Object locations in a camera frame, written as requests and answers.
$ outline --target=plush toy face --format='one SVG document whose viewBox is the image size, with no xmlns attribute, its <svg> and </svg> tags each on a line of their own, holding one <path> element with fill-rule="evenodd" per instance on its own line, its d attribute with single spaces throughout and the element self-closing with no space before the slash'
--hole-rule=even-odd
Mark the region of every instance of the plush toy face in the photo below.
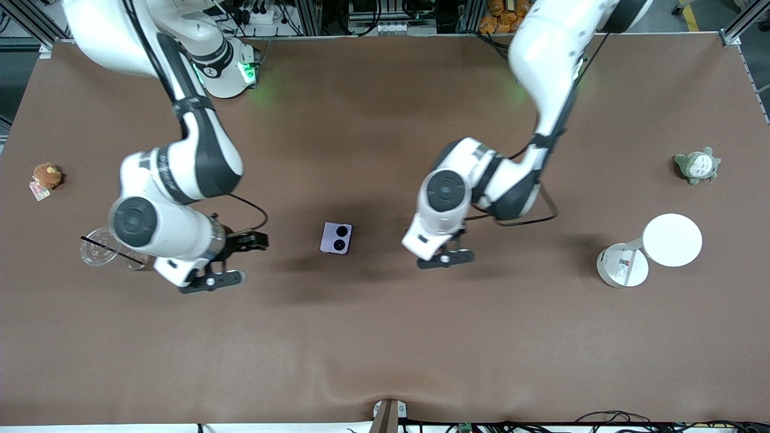
<svg viewBox="0 0 770 433">
<path fill-rule="evenodd" d="M 700 155 L 690 161 L 688 174 L 690 177 L 702 179 L 711 174 L 711 169 L 713 168 L 714 163 L 711 161 L 711 157 L 709 155 Z"/>
</svg>

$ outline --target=table surface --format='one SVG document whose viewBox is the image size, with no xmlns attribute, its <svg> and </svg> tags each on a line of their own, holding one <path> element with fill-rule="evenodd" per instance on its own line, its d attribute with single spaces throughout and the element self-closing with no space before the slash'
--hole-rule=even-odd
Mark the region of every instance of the table surface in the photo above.
<svg viewBox="0 0 770 433">
<path fill-rule="evenodd" d="M 716 34 L 610 37 L 544 176 L 560 217 L 472 223 L 477 261 L 449 270 L 419 271 L 400 238 L 446 143 L 527 142 L 506 62 L 470 38 L 274 42 L 260 81 L 214 103 L 272 246 L 231 259 L 246 284 L 181 295 L 79 257 L 122 158 L 179 138 L 160 84 L 71 45 L 37 63 L 0 158 L 2 424 L 357 421 L 381 398 L 423 420 L 767 418 L 770 130 Z M 706 145 L 719 178 L 690 186 L 672 157 Z M 38 203 L 44 162 L 66 182 Z M 603 283 L 598 253 L 663 213 L 700 226 L 698 259 Z M 325 221 L 353 224 L 350 255 L 319 252 Z"/>
</svg>

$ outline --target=black straw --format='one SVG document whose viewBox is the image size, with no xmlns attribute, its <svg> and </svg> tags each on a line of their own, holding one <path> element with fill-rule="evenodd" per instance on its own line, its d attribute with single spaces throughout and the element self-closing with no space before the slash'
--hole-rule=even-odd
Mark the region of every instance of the black straw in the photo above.
<svg viewBox="0 0 770 433">
<path fill-rule="evenodd" d="M 118 254 L 120 257 L 125 257 L 125 258 L 127 258 L 127 259 L 131 260 L 132 262 L 136 262 L 136 263 L 139 263 L 140 265 L 144 266 L 144 263 L 140 262 L 139 260 L 137 260 L 137 259 L 135 259 L 135 258 L 133 258 L 133 257 L 131 257 L 131 256 L 127 256 L 127 255 L 125 255 L 124 253 L 121 253 L 121 252 L 119 252 L 119 251 L 115 251 L 115 250 L 113 250 L 112 248 L 110 248 L 110 247 L 107 247 L 107 246 L 106 246 L 106 245 L 104 245 L 103 243 L 99 243 L 99 242 L 96 242 L 95 240 L 93 240 L 93 239 L 89 239 L 89 238 L 87 238 L 87 237 L 85 237 L 85 236 L 81 236 L 81 237 L 80 237 L 80 239 L 83 239 L 83 240 L 84 240 L 84 241 L 86 241 L 86 242 L 90 242 L 90 243 L 93 243 L 94 245 L 98 245 L 98 246 L 100 246 L 100 247 L 104 248 L 104 249 L 105 249 L 105 250 L 107 250 L 107 251 L 112 251 L 113 253 L 117 253 L 117 254 Z"/>
</svg>

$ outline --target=clear plastic cup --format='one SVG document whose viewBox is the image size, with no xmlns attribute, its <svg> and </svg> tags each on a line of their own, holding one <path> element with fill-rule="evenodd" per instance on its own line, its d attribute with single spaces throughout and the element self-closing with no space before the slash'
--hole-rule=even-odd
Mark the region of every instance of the clear plastic cup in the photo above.
<svg viewBox="0 0 770 433">
<path fill-rule="evenodd" d="M 104 245 L 106 248 L 96 245 L 94 243 L 83 240 L 80 244 L 80 258 L 89 266 L 104 266 L 111 262 L 121 263 L 129 270 L 140 270 L 147 264 L 149 257 L 147 254 L 140 253 L 138 251 L 131 250 L 123 246 L 122 243 L 112 235 L 107 227 L 98 228 L 87 236 L 90 240 Z M 132 259 L 139 261 L 136 263 L 134 260 L 130 260 L 121 256 L 125 254 Z"/>
</svg>

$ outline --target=yellow line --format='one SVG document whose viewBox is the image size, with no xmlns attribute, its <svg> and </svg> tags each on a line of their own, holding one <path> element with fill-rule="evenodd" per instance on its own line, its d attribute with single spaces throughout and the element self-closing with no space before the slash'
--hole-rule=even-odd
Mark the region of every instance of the yellow line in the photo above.
<svg viewBox="0 0 770 433">
<path fill-rule="evenodd" d="M 687 23 L 687 30 L 690 32 L 700 32 L 701 29 L 698 28 L 698 23 L 695 21 L 695 15 L 692 13 L 692 7 L 690 5 L 687 5 L 685 7 L 685 10 L 682 11 L 682 15 L 685 17 L 685 22 Z"/>
</svg>

